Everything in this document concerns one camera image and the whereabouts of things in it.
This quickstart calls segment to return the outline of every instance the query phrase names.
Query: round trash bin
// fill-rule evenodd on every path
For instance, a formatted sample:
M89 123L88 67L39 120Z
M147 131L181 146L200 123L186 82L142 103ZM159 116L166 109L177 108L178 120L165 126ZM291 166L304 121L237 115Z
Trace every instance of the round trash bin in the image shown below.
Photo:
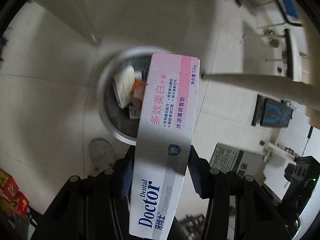
M121 109L112 88L113 75L124 65L131 64L141 70L147 79L153 53L170 53L167 49L141 46L128 49L113 58L103 70L97 87L97 102L100 118L107 130L120 141L136 145L139 120L130 120L128 108Z

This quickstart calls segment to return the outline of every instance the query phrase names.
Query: red package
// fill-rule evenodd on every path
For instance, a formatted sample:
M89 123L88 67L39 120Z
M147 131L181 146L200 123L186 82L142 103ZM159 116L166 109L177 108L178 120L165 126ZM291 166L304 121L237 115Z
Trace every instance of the red package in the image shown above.
M25 197L25 195L18 191L14 201L11 203L11 207L21 216L25 216L27 209L29 206L29 200Z
M18 185L13 177L0 169L0 189L3 191L4 196L12 202L18 192Z

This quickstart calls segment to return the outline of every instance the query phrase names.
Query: white rim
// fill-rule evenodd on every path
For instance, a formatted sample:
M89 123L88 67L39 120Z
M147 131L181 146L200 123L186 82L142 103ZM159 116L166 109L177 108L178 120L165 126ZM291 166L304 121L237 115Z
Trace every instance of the white rim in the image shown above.
M104 108L104 91L106 88L106 83L108 81L110 82L112 81L113 73L116 67L119 66L120 62L127 60L131 57L148 56L148 55L152 55L153 53L171 53L171 52L168 51L167 49L163 49L155 46L140 46L140 47L134 47L132 49L125 50L121 52L118 56L113 58L107 64L107 66L104 68L99 78L99 82L97 86L97 102L98 102L99 114L100 114L102 123L114 137L130 145L136 145L137 139L120 132L110 122Z

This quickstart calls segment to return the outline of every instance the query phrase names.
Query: white paper box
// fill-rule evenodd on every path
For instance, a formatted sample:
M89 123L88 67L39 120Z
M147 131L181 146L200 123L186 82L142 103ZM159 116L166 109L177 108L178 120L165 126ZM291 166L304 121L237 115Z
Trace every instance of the white paper box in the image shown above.
M131 235L167 239L190 152L199 67L195 57L152 55L134 157Z

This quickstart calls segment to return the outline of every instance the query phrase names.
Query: cardboard box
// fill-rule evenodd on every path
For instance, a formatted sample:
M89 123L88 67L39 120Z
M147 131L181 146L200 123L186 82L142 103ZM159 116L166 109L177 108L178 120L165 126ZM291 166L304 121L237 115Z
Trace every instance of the cardboard box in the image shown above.
M21 216L25 216L27 213L27 209L29 206L29 200L25 197L25 195L18 191L14 201L11 203L11 207Z
M10 202L15 198L18 192L18 185L14 181L13 177L0 169L0 189L3 191L4 197L6 197Z
M235 171L241 178L245 175L252 175L261 185L265 180L263 171L266 166L262 157L262 154L217 143L210 160L210 166L224 173Z
M199 66L194 57L152 55L134 157L131 235L167 239L190 152Z

